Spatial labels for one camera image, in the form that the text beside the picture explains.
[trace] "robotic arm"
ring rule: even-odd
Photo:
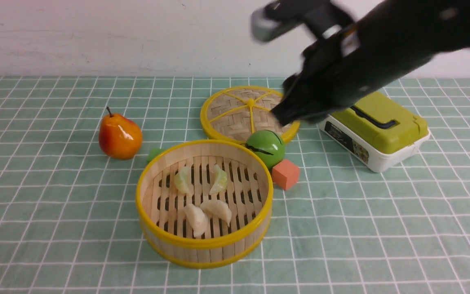
[[[470,48],[470,0],[384,0],[358,21],[330,0],[277,0],[251,16],[263,43],[301,24],[316,41],[271,110],[283,126],[319,123],[439,53]]]

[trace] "bamboo steamer lid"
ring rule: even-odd
[[[207,99],[201,109],[201,124],[210,139],[237,144],[246,142],[259,130],[270,130],[289,143],[297,134],[299,122],[280,127],[269,112],[282,99],[278,91],[258,86],[224,89]]]

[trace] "toy ball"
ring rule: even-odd
[[[244,145],[253,151],[266,165],[272,169],[284,159],[286,149],[282,138],[273,131],[259,130],[250,135]]]

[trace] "orange block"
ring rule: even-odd
[[[300,169],[293,162],[285,159],[273,167],[271,177],[280,188],[288,190],[298,182]]]

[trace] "bamboo steamer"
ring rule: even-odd
[[[201,125],[211,139],[243,144],[251,134],[270,130],[285,144],[297,134],[300,123],[283,128],[269,112],[279,104],[281,93],[258,86],[239,86],[212,95],[201,108]]]
[[[210,196],[213,166],[228,174],[225,192]],[[194,195],[178,192],[173,181],[184,166],[192,168]],[[271,175],[253,152],[233,142],[199,140],[176,145],[146,166],[137,185],[136,205],[145,238],[163,258],[190,268],[215,268],[251,253],[264,238],[272,214]],[[208,214],[206,233],[194,238],[184,206],[216,197],[228,203],[230,226]]]

